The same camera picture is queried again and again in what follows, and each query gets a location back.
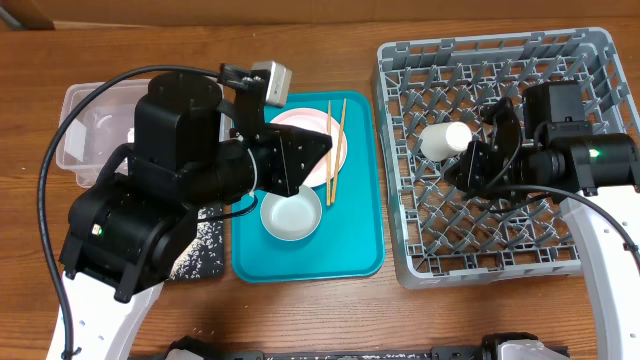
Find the pink plate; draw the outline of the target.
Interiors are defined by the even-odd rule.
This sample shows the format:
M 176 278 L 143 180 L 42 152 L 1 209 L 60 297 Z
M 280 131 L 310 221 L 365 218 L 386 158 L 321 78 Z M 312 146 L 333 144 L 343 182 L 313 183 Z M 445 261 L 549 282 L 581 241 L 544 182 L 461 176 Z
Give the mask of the pink plate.
M 297 108 L 287 110 L 281 114 L 276 115 L 271 123 L 275 124 L 283 124 L 283 125 L 291 125 L 295 127 L 299 127 L 306 130 L 311 130 L 319 133 L 323 133 L 327 135 L 327 113 L 312 109 L 312 108 Z M 332 165 L 332 173 L 331 177 L 334 176 L 334 168 L 336 166 L 336 150 L 339 136 L 339 128 L 340 124 L 336 121 L 335 118 L 332 118 L 332 149 L 331 149 L 331 165 Z M 346 132 L 344 132 L 344 139 L 342 143 L 342 155 L 340 161 L 340 170 L 344 166 L 348 153 L 348 142 L 346 139 Z M 305 186 L 315 188 L 326 183 L 326 158 L 321 159 L 307 176 L 303 184 Z

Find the cream white cup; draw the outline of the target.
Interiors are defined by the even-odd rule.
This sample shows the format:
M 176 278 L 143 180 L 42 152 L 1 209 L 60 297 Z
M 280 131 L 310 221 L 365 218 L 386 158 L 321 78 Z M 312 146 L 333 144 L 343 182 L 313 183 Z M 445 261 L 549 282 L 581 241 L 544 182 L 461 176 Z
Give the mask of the cream white cup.
M 442 161 L 463 153 L 472 141 L 472 132 L 463 122 L 433 124 L 419 135 L 420 151 L 431 161 Z

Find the grey small bowl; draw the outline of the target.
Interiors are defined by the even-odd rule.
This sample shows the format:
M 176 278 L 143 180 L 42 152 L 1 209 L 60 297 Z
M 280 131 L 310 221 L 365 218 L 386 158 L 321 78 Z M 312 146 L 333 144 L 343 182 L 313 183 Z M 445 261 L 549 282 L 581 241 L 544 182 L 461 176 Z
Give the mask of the grey small bowl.
M 273 237 L 286 242 L 300 241 L 319 226 L 322 203 L 315 191 L 304 185 L 290 197 L 267 193 L 261 203 L 260 218 Z

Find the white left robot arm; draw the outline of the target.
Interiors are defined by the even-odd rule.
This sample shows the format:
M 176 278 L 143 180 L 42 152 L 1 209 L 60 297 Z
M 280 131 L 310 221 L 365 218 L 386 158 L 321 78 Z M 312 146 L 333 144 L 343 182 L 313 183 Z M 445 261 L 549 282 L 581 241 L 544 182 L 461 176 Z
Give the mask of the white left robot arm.
M 264 119 L 286 103 L 288 70 L 224 65 L 147 68 L 134 110 L 134 139 L 119 145 L 95 184 L 72 204 L 54 253 L 43 158 L 37 217 L 59 302 L 52 359 L 125 359 L 175 260 L 195 239 L 200 211 L 258 190 L 296 195 L 330 151 L 328 135 Z

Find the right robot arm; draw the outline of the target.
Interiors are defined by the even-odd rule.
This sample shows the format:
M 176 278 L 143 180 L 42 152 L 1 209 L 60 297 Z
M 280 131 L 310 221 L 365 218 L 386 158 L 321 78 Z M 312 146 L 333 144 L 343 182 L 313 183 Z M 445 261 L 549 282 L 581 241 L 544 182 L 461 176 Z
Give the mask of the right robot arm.
M 625 133 L 597 134 L 577 81 L 523 92 L 522 119 L 504 97 L 481 109 L 490 142 L 474 140 L 446 170 L 469 198 L 519 210 L 549 198 L 578 248 L 601 359 L 639 356 L 639 150 Z

